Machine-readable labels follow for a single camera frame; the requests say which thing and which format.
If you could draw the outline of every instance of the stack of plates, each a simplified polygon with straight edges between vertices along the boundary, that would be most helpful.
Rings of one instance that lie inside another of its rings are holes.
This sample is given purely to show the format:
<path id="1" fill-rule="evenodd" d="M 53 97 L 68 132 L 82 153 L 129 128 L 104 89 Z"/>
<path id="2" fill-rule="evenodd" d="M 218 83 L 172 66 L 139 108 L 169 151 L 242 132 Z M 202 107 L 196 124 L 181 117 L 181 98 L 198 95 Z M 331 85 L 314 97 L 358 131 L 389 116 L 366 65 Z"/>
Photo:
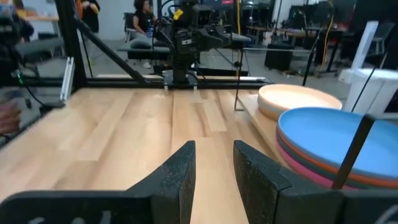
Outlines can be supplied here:
<path id="1" fill-rule="evenodd" d="M 277 146 L 299 174 L 331 187 L 361 115 L 328 108 L 298 108 L 282 114 Z M 376 121 L 346 181 L 346 189 L 398 189 L 398 126 Z"/>
<path id="2" fill-rule="evenodd" d="M 261 87 L 257 98 L 259 110 L 270 119 L 294 108 L 321 107 L 340 110 L 343 104 L 324 92 L 295 85 L 266 85 Z"/>

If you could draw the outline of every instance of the blue plate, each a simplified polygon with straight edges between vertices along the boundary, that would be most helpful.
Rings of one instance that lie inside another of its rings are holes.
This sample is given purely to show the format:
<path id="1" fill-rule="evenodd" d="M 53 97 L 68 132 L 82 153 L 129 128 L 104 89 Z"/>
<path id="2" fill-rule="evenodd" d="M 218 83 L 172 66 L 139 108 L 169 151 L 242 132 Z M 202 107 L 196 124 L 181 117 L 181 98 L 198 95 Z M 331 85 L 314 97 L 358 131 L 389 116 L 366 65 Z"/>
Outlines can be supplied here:
<path id="1" fill-rule="evenodd" d="M 340 167 L 362 116 L 328 108 L 297 108 L 278 121 L 287 141 L 308 157 Z M 353 167 L 353 173 L 398 179 L 398 126 L 376 121 Z"/>

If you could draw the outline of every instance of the gray floor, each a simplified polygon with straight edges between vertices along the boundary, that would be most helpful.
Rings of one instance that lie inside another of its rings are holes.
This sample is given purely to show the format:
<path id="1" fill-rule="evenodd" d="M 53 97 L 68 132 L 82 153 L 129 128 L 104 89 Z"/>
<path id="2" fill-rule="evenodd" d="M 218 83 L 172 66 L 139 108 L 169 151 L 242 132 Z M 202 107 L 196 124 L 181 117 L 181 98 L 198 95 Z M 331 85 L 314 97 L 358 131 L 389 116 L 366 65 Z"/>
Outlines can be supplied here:
<path id="1" fill-rule="evenodd" d="M 123 41 L 105 41 L 105 43 L 111 49 L 117 49 L 120 45 L 123 44 Z M 233 53 L 232 50 L 221 49 L 220 52 L 224 54 L 231 61 L 237 61 L 238 53 Z M 126 53 L 116 52 L 122 59 L 127 59 Z M 92 51 L 93 61 L 91 65 L 91 69 L 93 71 L 93 76 L 97 76 L 97 74 L 125 74 L 119 66 L 117 66 L 111 59 L 107 56 L 103 55 L 103 53 L 98 49 L 93 49 Z M 267 77 L 276 83 L 286 83 L 293 85 L 301 85 L 303 82 L 302 77 L 298 76 L 288 76 L 282 74 L 277 70 L 269 70 L 264 66 L 264 59 L 266 53 L 265 52 L 247 52 L 247 60 L 243 60 L 243 70 L 249 70 L 250 75 L 254 77 Z M 294 58 L 302 58 L 301 60 L 295 60 L 292 62 L 292 68 L 295 70 L 300 70 L 305 68 L 305 64 L 307 61 L 306 55 L 294 55 Z M 139 71 L 142 74 L 148 74 L 153 72 L 152 70 L 145 69 L 142 66 L 142 62 L 134 62 L 129 61 L 129 65 Z M 202 53 L 201 55 L 201 63 L 204 67 L 209 68 L 218 68 L 218 69 L 232 69 L 231 64 L 225 60 L 217 51 L 212 50 L 211 52 Z M 42 77 L 61 77 L 63 71 L 65 69 L 66 60 L 64 58 L 55 58 L 51 61 L 41 63 L 39 66 L 39 72 Z M 90 76 L 90 71 L 88 69 L 88 63 L 85 60 L 86 65 L 86 74 Z M 339 82 L 336 77 L 334 77 L 334 73 L 324 74 L 321 78 L 309 77 L 307 80 L 307 86 L 311 88 L 315 88 L 326 93 L 329 93 L 333 96 L 336 96 L 341 101 L 345 102 L 345 99 L 348 95 L 349 85 Z M 0 89 L 0 96 L 4 96 L 7 92 L 10 92 L 10 88 L 2 88 Z M 22 94 L 26 98 L 30 98 L 28 92 L 26 90 L 21 90 Z M 38 99 L 43 102 L 51 102 L 59 99 L 59 88 L 38 88 L 34 89 L 35 94 Z M 22 108 L 22 125 L 27 124 L 34 117 L 39 115 L 39 104 L 31 99 L 33 104 L 33 108 L 28 110 L 24 103 L 23 98 L 15 99 L 18 101 Z"/>

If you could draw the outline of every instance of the yellow cable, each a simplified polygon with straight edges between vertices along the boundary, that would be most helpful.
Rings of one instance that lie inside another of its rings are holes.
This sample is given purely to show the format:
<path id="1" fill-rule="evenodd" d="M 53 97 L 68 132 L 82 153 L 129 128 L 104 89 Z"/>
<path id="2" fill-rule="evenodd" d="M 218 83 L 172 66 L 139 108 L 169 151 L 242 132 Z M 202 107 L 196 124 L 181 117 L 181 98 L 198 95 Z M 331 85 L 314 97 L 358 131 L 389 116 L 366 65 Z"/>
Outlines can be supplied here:
<path id="1" fill-rule="evenodd" d="M 330 4 L 330 6 L 332 8 L 334 8 L 333 4 L 329 0 L 328 0 L 328 3 Z M 323 56 L 322 56 L 322 63 L 321 63 L 320 71 L 322 71 L 323 64 L 325 64 L 326 50 L 328 48 L 328 36 L 329 36 L 329 32 L 330 32 L 331 26 L 333 25 L 334 17 L 335 17 L 335 13 L 334 13 L 334 9 L 333 9 L 333 14 L 331 15 L 329 27 L 328 27 L 328 30 L 327 30 L 326 35 L 325 35 L 325 46 L 323 47 Z"/>
<path id="2" fill-rule="evenodd" d="M 238 34 L 241 35 L 241 9 L 240 9 L 240 2 L 239 0 L 235 0 L 236 1 L 236 22 L 238 23 Z M 239 58 L 241 58 L 241 51 L 238 51 L 238 60 Z"/>

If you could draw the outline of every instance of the hand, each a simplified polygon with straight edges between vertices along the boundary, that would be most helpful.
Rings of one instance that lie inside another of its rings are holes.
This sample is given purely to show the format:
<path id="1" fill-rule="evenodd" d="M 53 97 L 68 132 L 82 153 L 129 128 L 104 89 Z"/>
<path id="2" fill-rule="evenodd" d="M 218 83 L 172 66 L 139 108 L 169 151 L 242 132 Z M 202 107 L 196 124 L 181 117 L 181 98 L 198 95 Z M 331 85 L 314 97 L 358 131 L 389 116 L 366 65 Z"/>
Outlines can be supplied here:
<path id="1" fill-rule="evenodd" d="M 0 134 L 11 134 L 19 130 L 21 110 L 10 101 L 0 104 Z"/>
<path id="2" fill-rule="evenodd" d="M 86 7 L 88 7 L 88 6 L 90 5 L 90 2 L 89 2 L 89 1 L 83 1 L 83 2 L 81 3 L 81 5 L 82 5 L 84 8 L 86 8 Z"/>

